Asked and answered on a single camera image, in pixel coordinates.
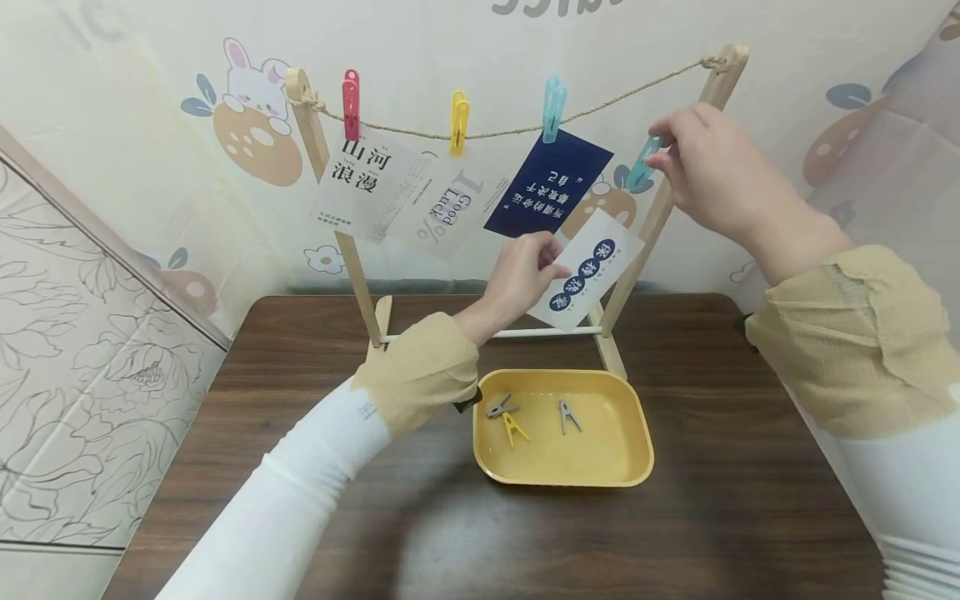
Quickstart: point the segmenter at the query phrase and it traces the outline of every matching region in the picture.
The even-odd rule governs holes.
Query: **clothespin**
[[[344,73],[344,133],[351,142],[360,139],[360,74],[356,69]]]
[[[657,152],[662,147],[662,135],[651,135],[647,139],[647,143],[643,145],[643,150],[640,151],[640,156],[636,158],[634,168],[630,170],[630,175],[627,176],[627,181],[624,184],[623,189],[636,189],[641,183],[650,178],[650,175],[654,172],[654,170],[653,167],[647,166],[645,160],[649,155]]]
[[[516,424],[516,421],[510,416],[510,413],[503,414],[503,426],[507,428],[507,438],[510,439],[510,447],[514,447],[514,430],[523,436],[527,442],[530,442],[530,437]]]
[[[573,424],[577,426],[577,429],[583,433],[584,428],[580,426],[580,422],[577,420],[576,416],[573,414],[573,411],[570,410],[570,405],[566,403],[566,398],[560,398],[560,428],[561,431],[566,435],[566,420],[570,419],[573,421]]]
[[[470,103],[467,102],[467,94],[458,89],[450,99],[450,154],[453,156],[459,156],[464,151],[469,116]]]
[[[557,130],[564,116],[566,87],[560,85],[560,79],[550,77],[546,80],[546,92],[543,94],[543,143],[552,144],[557,140]]]
[[[490,408],[487,409],[487,419],[496,419],[500,415],[520,410],[519,406],[507,406],[506,403],[509,399],[510,394],[504,394],[498,402],[491,404]]]

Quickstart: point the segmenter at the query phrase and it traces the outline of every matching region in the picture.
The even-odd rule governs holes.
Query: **white horizontal bar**
[[[494,338],[550,338],[560,335],[597,335],[603,331],[603,327],[599,326],[589,326],[589,327],[574,327],[572,331],[563,331],[562,329],[557,329],[554,327],[548,327],[544,329],[504,329],[500,331]],[[380,343],[381,344],[390,344],[393,340],[400,337],[399,335],[381,335]]]

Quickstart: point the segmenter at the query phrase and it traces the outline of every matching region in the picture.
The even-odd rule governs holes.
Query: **red clothespin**
[[[344,133],[351,142],[360,139],[360,74],[356,69],[344,73]]]

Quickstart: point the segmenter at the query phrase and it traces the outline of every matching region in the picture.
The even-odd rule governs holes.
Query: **plastic tray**
[[[629,488],[654,466],[654,448],[640,399],[620,377],[606,371],[509,369],[480,381],[483,399],[473,407],[473,456],[491,478],[505,484]],[[530,436],[514,433],[503,419],[487,419],[489,406],[506,393],[511,415]],[[559,402],[577,417],[561,429]]]

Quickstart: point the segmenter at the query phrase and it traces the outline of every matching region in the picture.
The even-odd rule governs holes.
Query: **card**
[[[344,128],[337,133],[310,218],[380,243],[430,157],[363,125],[355,142],[347,140]]]
[[[556,233],[612,157],[564,130],[557,131],[552,144],[544,144],[539,135],[484,228],[508,237]]]
[[[557,257],[572,275],[557,279],[527,314],[571,331],[643,249],[643,241],[603,210],[594,210]]]
[[[388,234],[439,258],[449,258],[487,221],[510,179],[478,154],[439,156],[393,219]]]

